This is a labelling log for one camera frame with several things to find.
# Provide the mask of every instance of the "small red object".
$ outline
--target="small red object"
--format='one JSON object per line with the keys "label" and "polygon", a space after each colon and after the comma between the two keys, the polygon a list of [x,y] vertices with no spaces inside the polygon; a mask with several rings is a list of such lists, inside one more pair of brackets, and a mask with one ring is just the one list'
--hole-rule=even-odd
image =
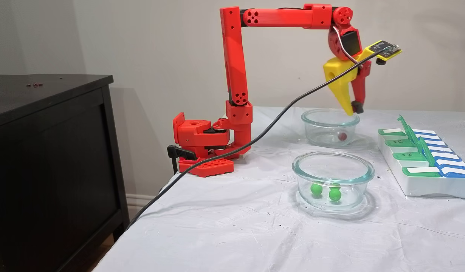
{"label": "small red object", "polygon": [[344,132],[339,133],[339,134],[338,134],[338,139],[339,139],[340,141],[345,141],[345,140],[347,139],[347,134],[344,133]]}

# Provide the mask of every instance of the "clear glass bowl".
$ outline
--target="clear glass bowl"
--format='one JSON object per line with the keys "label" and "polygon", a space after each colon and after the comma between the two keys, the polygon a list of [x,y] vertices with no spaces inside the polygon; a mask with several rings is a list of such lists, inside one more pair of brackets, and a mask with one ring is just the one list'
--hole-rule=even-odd
{"label": "clear glass bowl", "polygon": [[291,167],[299,177],[300,196],[322,210],[348,210],[360,204],[375,174],[370,162],[340,151],[306,153]]}
{"label": "clear glass bowl", "polygon": [[337,148],[348,145],[360,122],[357,114],[348,116],[343,110],[309,110],[301,115],[308,141],[316,146]]}

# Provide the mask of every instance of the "green ball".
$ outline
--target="green ball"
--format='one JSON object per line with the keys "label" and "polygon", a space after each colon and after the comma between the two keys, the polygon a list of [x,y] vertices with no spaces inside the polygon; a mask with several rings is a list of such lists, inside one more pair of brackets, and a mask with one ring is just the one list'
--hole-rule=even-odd
{"label": "green ball", "polygon": [[312,194],[314,196],[319,196],[322,194],[323,188],[322,186],[318,184],[312,184],[312,186],[310,187],[310,190],[312,191]]}
{"label": "green ball", "polygon": [[332,201],[338,201],[340,198],[342,198],[342,193],[340,193],[339,188],[330,188],[330,192],[328,193],[328,196]]}

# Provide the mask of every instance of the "wire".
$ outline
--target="wire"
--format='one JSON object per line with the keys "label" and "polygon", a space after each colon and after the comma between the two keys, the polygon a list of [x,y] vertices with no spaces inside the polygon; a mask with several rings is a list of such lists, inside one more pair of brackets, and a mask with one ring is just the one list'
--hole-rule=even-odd
{"label": "wire", "polygon": [[336,35],[338,37],[338,42],[340,43],[340,48],[342,49],[342,52],[354,63],[354,64],[357,64],[358,62],[347,52],[347,50],[345,50],[345,48],[343,48],[343,44],[342,44],[342,38],[340,37],[340,32],[338,31],[338,28],[336,28],[336,26],[332,26],[333,30],[336,32]]}
{"label": "wire", "polygon": [[375,57],[376,55],[379,55],[381,52],[384,52],[385,50],[387,50],[388,48],[391,48],[392,46],[395,46],[395,45],[389,45],[387,46],[386,48],[383,48],[382,50],[378,51],[378,52],[375,52],[373,54],[371,54],[369,57],[366,57],[365,59],[361,60],[360,62],[356,63],[355,65],[353,65],[352,67],[350,67],[349,69],[345,70],[344,72],[342,72],[341,74],[339,74],[338,76],[334,77],[333,79],[330,79],[329,81],[325,82],[324,84],[322,85],[319,85],[317,88],[313,88],[311,89],[310,91],[307,91],[306,93],[298,96],[297,98],[295,98],[295,100],[291,101],[291,103],[289,103],[280,113],[278,116],[276,116],[276,118],[271,122],[271,124],[269,124],[269,126],[261,133],[259,134],[259,136],[257,136],[255,139],[253,139],[252,141],[250,141],[248,144],[238,148],[238,149],[235,149],[231,152],[228,152],[228,153],[224,153],[222,155],[219,155],[219,156],[215,156],[215,157],[211,157],[211,158],[208,158],[208,159],[205,159],[203,161],[200,161],[194,165],[192,165],[191,167],[187,168],[184,172],[180,173],[170,184],[169,186],[167,186],[167,188],[163,189],[160,193],[158,193],[158,195],[156,197],[154,197],[152,200],[150,200],[149,203],[147,203],[147,205],[145,205],[143,208],[141,208],[141,210],[137,213],[137,215],[135,215],[133,217],[133,219],[130,221],[130,224],[129,226],[127,227],[127,229],[125,231],[127,231],[130,226],[132,226],[135,222],[137,222],[137,220],[139,219],[139,217],[142,215],[142,213],[148,209],[153,203],[155,203],[155,201],[157,201],[159,198],[161,198],[170,188],[172,188],[172,186],[174,186],[174,184],[176,184],[179,179],[181,179],[182,177],[184,177],[185,174],[187,174],[189,171],[191,171],[192,169],[194,169],[195,167],[198,167],[199,165],[201,164],[205,164],[206,162],[210,162],[210,161],[213,161],[213,160],[217,160],[217,159],[220,159],[220,158],[224,158],[224,157],[228,157],[228,156],[231,156],[231,155],[234,155],[235,153],[238,153],[239,151],[241,150],[245,150],[246,148],[252,146],[253,144],[255,144],[257,141],[259,141],[273,126],[274,124],[276,124],[276,122],[278,122],[278,120],[286,113],[287,110],[289,110],[296,102],[300,101],[301,99],[309,96],[310,94],[312,93],[315,93],[316,91],[320,90],[321,88],[327,86],[328,84],[336,81],[337,79],[340,79],[342,76],[348,74],[350,71],[352,71],[353,69],[356,69],[357,67],[359,67],[361,64],[363,64],[364,62],[366,62],[367,60],[370,60],[372,59],[373,57]]}

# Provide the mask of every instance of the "red robot arm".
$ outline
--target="red robot arm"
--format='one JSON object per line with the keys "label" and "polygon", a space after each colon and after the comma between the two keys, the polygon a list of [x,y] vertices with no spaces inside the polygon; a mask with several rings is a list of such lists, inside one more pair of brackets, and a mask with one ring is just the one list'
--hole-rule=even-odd
{"label": "red robot arm", "polygon": [[[190,150],[198,157],[190,161],[179,160],[179,171],[183,171],[195,162],[214,155],[235,150],[251,141],[251,123],[253,121],[252,105],[248,101],[248,86],[246,83],[246,67],[243,54],[241,29],[243,27],[300,27],[304,29],[330,29],[336,26],[340,32],[341,41],[348,54],[352,56],[362,53],[358,30],[350,25],[352,10],[348,7],[332,7],[323,4],[305,4],[303,9],[246,9],[227,7],[220,9],[222,40],[224,45],[224,63],[229,100],[226,101],[226,116],[214,124],[205,120],[185,120],[184,113],[175,117],[175,143],[183,149]],[[340,60],[348,60],[339,47],[336,32],[330,30],[328,44],[332,53]],[[368,75],[369,65],[364,65],[362,75]],[[354,94],[363,94],[359,98],[363,103],[364,81],[352,81]],[[229,130],[234,131],[234,142],[229,144]],[[249,148],[228,157],[237,158]],[[222,159],[220,162],[208,162],[196,169],[192,174],[201,177],[232,172],[234,163]]]}

